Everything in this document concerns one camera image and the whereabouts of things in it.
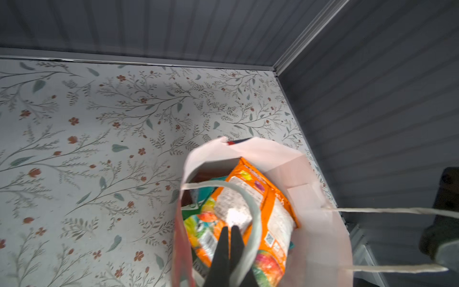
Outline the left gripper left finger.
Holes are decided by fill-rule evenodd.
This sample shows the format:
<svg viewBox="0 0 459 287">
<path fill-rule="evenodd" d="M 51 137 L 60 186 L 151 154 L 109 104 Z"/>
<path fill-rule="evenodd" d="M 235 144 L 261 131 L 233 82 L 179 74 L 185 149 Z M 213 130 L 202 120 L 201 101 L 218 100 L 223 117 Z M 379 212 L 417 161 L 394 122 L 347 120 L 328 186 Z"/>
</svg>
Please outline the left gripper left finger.
<svg viewBox="0 0 459 287">
<path fill-rule="evenodd" d="M 230 280 L 228 227 L 221 231 L 204 287 L 228 287 Z"/>
</svg>

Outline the green yellow candy bag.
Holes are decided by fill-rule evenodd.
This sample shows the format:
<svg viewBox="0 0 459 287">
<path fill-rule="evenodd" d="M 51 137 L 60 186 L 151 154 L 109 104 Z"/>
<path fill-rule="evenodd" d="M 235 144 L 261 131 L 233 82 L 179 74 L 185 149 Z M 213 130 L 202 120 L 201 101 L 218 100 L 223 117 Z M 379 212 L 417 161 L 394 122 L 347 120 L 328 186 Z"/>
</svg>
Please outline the green yellow candy bag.
<svg viewBox="0 0 459 287">
<path fill-rule="evenodd" d="M 197 196 L 197 203 L 183 206 L 182 217 L 188 240 L 196 256 L 205 264 L 210 265 L 222 229 L 226 226 L 215 214 L 216 197 L 213 193 L 218 187 L 202 187 L 191 190 Z"/>
</svg>

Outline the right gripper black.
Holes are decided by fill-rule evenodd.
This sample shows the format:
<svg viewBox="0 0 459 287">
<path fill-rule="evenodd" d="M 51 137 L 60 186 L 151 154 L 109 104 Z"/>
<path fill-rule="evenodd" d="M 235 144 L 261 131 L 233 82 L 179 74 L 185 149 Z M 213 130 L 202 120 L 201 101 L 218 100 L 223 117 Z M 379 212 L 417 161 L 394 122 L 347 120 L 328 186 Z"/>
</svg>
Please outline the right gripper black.
<svg viewBox="0 0 459 287">
<path fill-rule="evenodd" d="M 459 169 L 447 167 L 439 180 L 439 188 L 433 208 L 443 211 L 459 211 Z M 433 224 L 420 238 L 420 251 L 438 265 L 459 271 L 459 220 L 436 215 Z"/>
</svg>

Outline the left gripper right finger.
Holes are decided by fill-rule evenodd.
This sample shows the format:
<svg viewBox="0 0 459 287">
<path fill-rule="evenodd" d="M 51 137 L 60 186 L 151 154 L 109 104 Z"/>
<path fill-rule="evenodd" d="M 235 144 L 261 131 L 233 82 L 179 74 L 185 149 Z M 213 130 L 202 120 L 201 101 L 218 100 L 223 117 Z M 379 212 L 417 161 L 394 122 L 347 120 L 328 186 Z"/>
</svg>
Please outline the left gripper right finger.
<svg viewBox="0 0 459 287">
<path fill-rule="evenodd" d="M 241 231 L 238 226 L 232 226 L 231 228 L 231 239 L 230 239 L 230 246 L 229 246 L 229 270 L 230 274 L 232 275 L 235 271 L 237 265 L 242 263 L 242 255 L 243 251 L 245 250 L 245 244 L 243 241 L 243 237 L 241 235 Z M 257 281 L 255 279 L 255 275 L 253 274 L 253 270 L 249 269 L 247 274 L 245 275 L 243 281 L 239 285 L 240 287 L 258 287 Z"/>
</svg>

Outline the pink Fox's candy bag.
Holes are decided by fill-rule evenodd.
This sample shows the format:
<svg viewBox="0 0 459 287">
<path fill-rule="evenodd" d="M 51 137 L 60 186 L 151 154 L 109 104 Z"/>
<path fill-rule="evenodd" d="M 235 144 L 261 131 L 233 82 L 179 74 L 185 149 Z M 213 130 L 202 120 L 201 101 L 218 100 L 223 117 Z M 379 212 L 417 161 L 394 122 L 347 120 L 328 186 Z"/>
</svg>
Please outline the pink Fox's candy bag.
<svg viewBox="0 0 459 287">
<path fill-rule="evenodd" d="M 226 223 L 228 235 L 238 226 L 249 254 L 241 265 L 253 270 L 259 287 L 276 287 L 286 271 L 292 232 L 299 226 L 287 197 L 255 166 L 239 158 L 226 176 L 186 184 L 187 191 L 218 187 L 215 214 Z M 191 248 L 193 264 L 201 275 L 210 265 L 200 260 Z"/>
</svg>

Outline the red paper gift bag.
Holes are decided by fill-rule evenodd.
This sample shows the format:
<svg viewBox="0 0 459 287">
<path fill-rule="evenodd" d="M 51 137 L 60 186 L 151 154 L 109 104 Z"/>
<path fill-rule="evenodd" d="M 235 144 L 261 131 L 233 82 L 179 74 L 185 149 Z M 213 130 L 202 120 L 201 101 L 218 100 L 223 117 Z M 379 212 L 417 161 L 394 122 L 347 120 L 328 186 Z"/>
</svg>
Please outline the red paper gift bag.
<svg viewBox="0 0 459 287">
<path fill-rule="evenodd" d="M 326 198 L 308 157 L 274 141 L 250 138 L 230 142 L 222 137 L 193 149 L 186 158 L 177 203 L 171 281 L 174 287 L 203 287 L 208 275 L 195 270 L 182 207 L 197 203 L 186 184 L 228 175 L 239 158 L 246 159 L 289 200 L 299 226 L 291 235 L 286 271 L 277 287 L 350 287 L 357 272 L 440 273 L 452 271 L 431 261 L 422 265 L 358 265 L 353 260 L 349 232 L 336 208 Z M 392 214 L 443 215 L 458 212 L 434 208 L 391 208 Z M 247 270 L 239 263 L 229 287 L 239 287 Z"/>
</svg>

